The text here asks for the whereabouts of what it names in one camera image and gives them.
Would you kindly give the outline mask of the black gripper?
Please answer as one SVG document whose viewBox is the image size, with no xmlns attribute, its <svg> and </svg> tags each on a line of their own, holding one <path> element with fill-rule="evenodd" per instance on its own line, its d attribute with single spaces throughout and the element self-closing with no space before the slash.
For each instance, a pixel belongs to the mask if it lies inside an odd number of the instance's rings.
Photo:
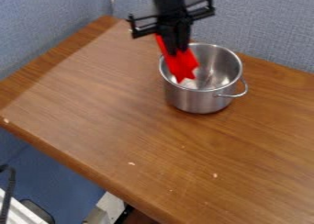
<svg viewBox="0 0 314 224">
<path fill-rule="evenodd" d="M 178 48 L 186 51 L 190 29 L 195 21 L 215 15 L 214 0 L 152 0 L 152 5 L 127 15 L 134 39 L 156 33 L 162 37 L 166 51 L 176 55 Z"/>
</svg>

